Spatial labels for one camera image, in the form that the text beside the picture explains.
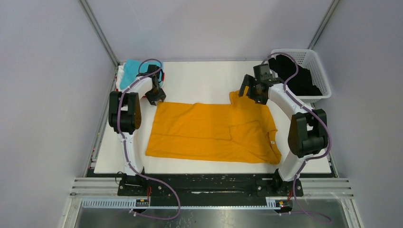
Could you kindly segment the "yellow t-shirt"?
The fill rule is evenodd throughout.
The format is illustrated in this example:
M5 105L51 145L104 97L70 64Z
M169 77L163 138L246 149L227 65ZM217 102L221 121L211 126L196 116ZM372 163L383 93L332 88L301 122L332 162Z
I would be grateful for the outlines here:
M281 162L270 109L247 96L229 104L158 104L145 154L213 162Z

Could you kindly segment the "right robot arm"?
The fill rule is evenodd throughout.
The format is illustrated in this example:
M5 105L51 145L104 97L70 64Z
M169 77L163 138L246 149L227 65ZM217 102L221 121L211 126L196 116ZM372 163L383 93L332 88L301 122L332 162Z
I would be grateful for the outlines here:
M244 76L239 96L246 95L261 105L271 100L290 119L290 151L270 183L277 195L284 196L296 186L306 162L317 159L322 149L330 147L326 113L298 99L281 78L272 75L268 64L254 66L253 71L254 75Z

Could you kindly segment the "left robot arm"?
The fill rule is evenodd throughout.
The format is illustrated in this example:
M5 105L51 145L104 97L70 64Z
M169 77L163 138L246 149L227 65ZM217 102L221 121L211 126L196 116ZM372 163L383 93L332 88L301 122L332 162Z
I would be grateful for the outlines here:
M148 177L140 159L138 130L142 125L140 99L145 97L150 105L157 106L166 99L159 79L163 69L158 65L149 65L147 71L136 75L134 81L122 91L112 91L109 95L108 123L117 133L124 154L123 174L132 176L129 189L135 195L147 191Z

